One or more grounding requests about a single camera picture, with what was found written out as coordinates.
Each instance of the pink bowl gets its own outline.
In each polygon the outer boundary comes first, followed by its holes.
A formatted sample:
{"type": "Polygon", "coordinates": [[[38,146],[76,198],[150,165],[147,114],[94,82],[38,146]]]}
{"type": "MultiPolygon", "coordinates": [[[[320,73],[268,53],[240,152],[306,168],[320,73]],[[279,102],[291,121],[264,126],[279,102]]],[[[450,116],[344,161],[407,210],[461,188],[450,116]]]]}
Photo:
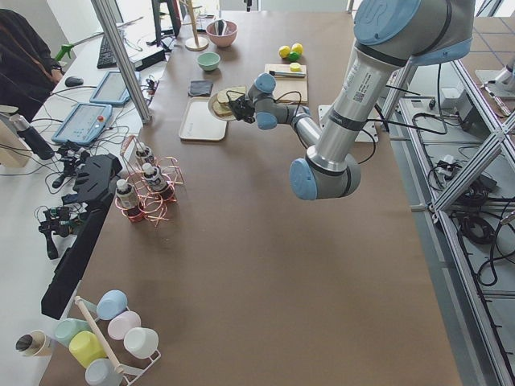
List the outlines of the pink bowl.
{"type": "Polygon", "coordinates": [[[209,40],[211,40],[217,47],[220,48],[228,47],[233,44],[233,41],[236,38],[236,34],[238,32],[236,23],[228,21],[225,22],[227,23],[227,34],[225,35],[214,34],[215,23],[211,23],[206,27],[206,33],[208,34],[209,40]]]}

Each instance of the person's hand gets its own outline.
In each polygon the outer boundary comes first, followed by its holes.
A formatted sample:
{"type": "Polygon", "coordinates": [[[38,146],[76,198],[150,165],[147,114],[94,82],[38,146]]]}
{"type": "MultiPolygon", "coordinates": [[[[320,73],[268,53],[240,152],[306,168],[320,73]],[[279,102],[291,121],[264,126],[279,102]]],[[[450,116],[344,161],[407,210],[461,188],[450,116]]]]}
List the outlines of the person's hand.
{"type": "Polygon", "coordinates": [[[55,84],[58,84],[61,79],[63,79],[63,73],[61,70],[58,70],[56,68],[53,68],[51,70],[51,78],[54,81],[55,84]]]}

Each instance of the green bowl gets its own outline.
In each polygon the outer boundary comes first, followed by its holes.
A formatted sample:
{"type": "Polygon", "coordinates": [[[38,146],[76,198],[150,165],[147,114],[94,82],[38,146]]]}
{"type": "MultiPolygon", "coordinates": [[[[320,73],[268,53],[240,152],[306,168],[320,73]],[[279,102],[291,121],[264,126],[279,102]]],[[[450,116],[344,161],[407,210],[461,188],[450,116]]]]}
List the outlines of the green bowl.
{"type": "Polygon", "coordinates": [[[196,62],[204,71],[216,70],[218,68],[218,64],[220,63],[220,55],[216,54],[215,52],[205,52],[196,58],[196,62]]]}

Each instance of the bowl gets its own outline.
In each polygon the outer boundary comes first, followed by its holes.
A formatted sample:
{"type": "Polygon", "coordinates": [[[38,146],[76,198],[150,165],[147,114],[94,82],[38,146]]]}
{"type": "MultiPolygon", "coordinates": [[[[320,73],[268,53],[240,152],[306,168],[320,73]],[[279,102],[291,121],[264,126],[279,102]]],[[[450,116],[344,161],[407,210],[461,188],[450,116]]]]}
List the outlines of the bowl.
{"type": "Polygon", "coordinates": [[[220,63],[220,56],[215,52],[205,52],[196,58],[196,62],[204,71],[212,71],[218,68],[218,64],[220,63]]]}
{"type": "Polygon", "coordinates": [[[215,22],[206,27],[206,34],[208,34],[209,40],[220,48],[228,47],[233,44],[238,32],[238,26],[236,23],[228,22],[227,20],[225,22],[227,23],[227,31],[225,35],[215,35],[215,22]]]}

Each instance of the white desk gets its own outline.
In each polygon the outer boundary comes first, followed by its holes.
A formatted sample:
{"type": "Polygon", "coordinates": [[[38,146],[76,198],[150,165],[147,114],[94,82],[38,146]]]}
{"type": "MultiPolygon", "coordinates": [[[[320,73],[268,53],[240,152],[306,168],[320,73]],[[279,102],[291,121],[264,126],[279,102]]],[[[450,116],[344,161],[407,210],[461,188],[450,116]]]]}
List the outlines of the white desk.
{"type": "MultiPolygon", "coordinates": [[[[140,44],[145,44],[144,37],[140,44]]],[[[84,85],[96,86],[106,71],[97,70],[96,63],[101,38],[96,38],[81,46],[77,59],[67,69],[66,76],[79,76],[84,79],[84,85]]],[[[166,62],[155,64],[142,71],[142,82],[151,74],[159,79],[163,74],[166,62]]],[[[55,91],[66,88],[63,80],[56,86],[55,91]]],[[[63,92],[63,95],[76,101],[87,102],[93,93],[93,88],[78,88],[63,92]]],[[[71,111],[75,102],[60,96],[48,98],[35,119],[55,118],[63,120],[71,111]]],[[[138,112],[133,109],[130,101],[125,108],[114,109],[113,117],[122,112],[123,116],[117,120],[117,129],[104,132],[100,138],[111,136],[119,131],[113,141],[104,142],[94,154],[106,154],[108,152],[118,155],[123,135],[127,133],[137,134],[142,128],[138,112]]],[[[51,121],[35,121],[34,127],[43,131],[43,137],[51,141],[52,135],[59,128],[59,124],[51,121]]],[[[53,170],[62,170],[61,162],[41,161],[53,170]]],[[[0,245],[2,246],[2,271],[0,272],[0,315],[2,321],[0,327],[0,373],[2,384],[17,386],[34,386],[39,383],[42,374],[48,364],[49,357],[25,358],[14,349],[18,338],[33,330],[43,330],[48,335],[58,321],[41,314],[41,298],[45,294],[48,285],[54,276],[59,259],[51,261],[46,253],[46,241],[43,234],[38,232],[38,221],[34,217],[34,211],[39,205],[47,207],[60,206],[60,197],[66,193],[73,193],[71,181],[57,194],[51,194],[45,186],[45,178],[52,171],[44,167],[34,174],[24,176],[5,176],[11,174],[25,174],[37,169],[39,164],[30,160],[22,169],[5,168],[0,166],[0,200],[2,201],[2,225],[0,232],[0,245]]],[[[48,179],[50,186],[57,175],[48,179]]],[[[60,238],[53,236],[60,256],[64,250],[72,244],[74,236],[60,238]]]]}

